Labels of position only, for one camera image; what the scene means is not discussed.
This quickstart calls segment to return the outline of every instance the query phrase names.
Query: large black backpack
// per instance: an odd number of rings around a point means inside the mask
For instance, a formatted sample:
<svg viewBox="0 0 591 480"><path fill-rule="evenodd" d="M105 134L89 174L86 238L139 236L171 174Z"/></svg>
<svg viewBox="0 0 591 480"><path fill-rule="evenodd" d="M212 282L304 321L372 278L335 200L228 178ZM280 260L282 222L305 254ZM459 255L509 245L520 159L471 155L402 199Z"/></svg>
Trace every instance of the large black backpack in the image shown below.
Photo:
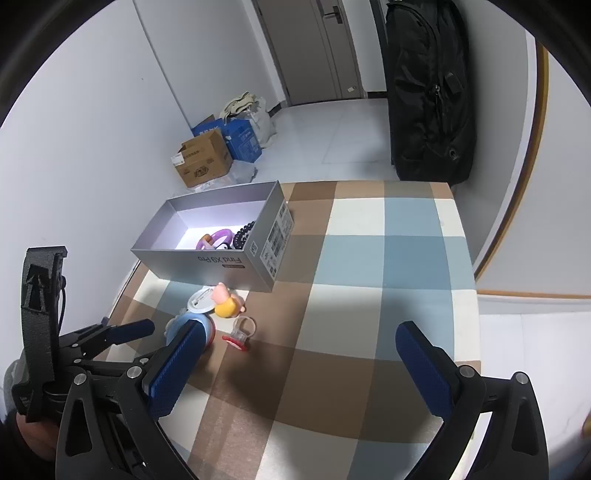
<svg viewBox="0 0 591 480"><path fill-rule="evenodd" d="M476 143L466 27L451 0L394 0L386 20L392 163L401 180L468 178Z"/></svg>

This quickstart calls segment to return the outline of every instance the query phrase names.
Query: purple bracelet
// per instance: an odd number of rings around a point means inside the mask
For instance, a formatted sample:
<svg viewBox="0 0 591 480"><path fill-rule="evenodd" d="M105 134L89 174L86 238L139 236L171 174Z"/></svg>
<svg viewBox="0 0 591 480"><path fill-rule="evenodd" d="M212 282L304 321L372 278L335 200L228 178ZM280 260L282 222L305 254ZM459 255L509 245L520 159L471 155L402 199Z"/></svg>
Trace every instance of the purple bracelet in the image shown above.
<svg viewBox="0 0 591 480"><path fill-rule="evenodd" d="M205 235L201 237L201 240L199 240L199 242L197 243L197 248L195 250L209 250L209 248L207 248L208 245L212 247L211 249L213 249L213 245L215 244L215 242L222 238L224 238L223 243L231 245L232 239L234 238L234 233L229 228L222 228L221 230L218 230L217 232L211 235L211 243L206 242L203 238L205 238Z"/></svg>

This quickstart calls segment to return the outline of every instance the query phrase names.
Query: blue cardboard box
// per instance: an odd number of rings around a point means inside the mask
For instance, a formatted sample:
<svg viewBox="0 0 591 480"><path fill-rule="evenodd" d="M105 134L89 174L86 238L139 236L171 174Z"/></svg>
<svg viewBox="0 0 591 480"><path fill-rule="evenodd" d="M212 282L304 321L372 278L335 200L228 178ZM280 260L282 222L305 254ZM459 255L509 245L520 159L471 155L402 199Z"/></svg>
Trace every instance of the blue cardboard box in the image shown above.
<svg viewBox="0 0 591 480"><path fill-rule="evenodd" d="M222 119L217 119L198 124L191 129L191 132L196 137L214 128L219 128L222 131L226 146L234 160L254 163L261 156L261 146L248 120L235 118L225 124Z"/></svg>

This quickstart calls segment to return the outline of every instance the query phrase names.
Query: checkered tablecloth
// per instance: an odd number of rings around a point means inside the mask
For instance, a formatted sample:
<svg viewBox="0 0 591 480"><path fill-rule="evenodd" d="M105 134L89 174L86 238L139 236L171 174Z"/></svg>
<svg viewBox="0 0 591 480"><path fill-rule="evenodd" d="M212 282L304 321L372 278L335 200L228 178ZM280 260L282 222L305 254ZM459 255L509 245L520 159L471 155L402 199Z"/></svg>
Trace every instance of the checkered tablecloth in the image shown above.
<svg viewBox="0 0 591 480"><path fill-rule="evenodd" d="M414 320L457 363L480 370L478 304L462 224L446 184L282 185L295 225L272 293L245 293L251 350L217 335L173 412L160 420L201 480L404 478L440 420L394 345ZM129 361L200 285L140 265L111 322L155 333L111 348ZM218 330L233 320L215 318Z"/></svg>

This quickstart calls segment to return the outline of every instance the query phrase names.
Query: door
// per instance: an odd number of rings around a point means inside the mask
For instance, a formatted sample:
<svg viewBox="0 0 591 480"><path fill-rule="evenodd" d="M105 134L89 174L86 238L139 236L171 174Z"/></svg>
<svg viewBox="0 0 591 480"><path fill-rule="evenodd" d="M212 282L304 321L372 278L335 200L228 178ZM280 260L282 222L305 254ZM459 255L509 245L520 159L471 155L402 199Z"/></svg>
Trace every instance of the door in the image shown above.
<svg viewBox="0 0 591 480"><path fill-rule="evenodd" d="M340 0L254 0L292 105L361 98Z"/></svg>

